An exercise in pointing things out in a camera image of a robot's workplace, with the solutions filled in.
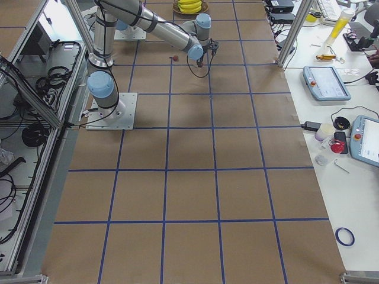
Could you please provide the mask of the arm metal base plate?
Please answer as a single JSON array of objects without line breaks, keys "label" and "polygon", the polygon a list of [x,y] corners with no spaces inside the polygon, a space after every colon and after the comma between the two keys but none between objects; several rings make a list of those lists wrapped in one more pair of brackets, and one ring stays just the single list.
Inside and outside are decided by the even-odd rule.
[{"label": "arm metal base plate", "polygon": [[144,41],[146,32],[139,27],[132,27],[122,21],[118,21],[114,39],[115,41]]},{"label": "arm metal base plate", "polygon": [[88,131],[117,131],[132,130],[137,105],[136,92],[122,92],[119,95],[119,102],[114,112],[112,108],[98,108],[95,100],[92,100],[92,108],[96,111],[90,112],[85,128]]}]

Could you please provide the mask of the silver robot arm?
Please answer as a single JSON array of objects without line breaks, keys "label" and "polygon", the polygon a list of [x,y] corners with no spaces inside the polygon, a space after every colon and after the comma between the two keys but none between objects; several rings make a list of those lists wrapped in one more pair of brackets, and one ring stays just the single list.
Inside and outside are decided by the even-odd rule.
[{"label": "silver robot arm", "polygon": [[142,1],[95,1],[94,38],[89,52],[87,87],[96,105],[95,121],[120,117],[125,107],[112,72],[113,45],[116,31],[132,38],[133,32],[152,34],[186,53],[187,58],[202,66],[205,55],[216,55],[218,42],[210,38],[211,17],[201,11],[194,20],[175,24],[146,8]]}]

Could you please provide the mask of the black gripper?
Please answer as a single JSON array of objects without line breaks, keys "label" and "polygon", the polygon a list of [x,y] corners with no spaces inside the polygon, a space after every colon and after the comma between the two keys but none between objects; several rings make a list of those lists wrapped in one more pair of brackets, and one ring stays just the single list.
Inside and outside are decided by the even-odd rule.
[{"label": "black gripper", "polygon": [[[208,50],[211,51],[212,57],[214,57],[217,54],[218,49],[219,49],[219,42],[210,38],[209,43],[208,43]],[[204,65],[203,60],[204,60],[203,58],[200,58],[197,60],[198,67],[203,67]]]}]

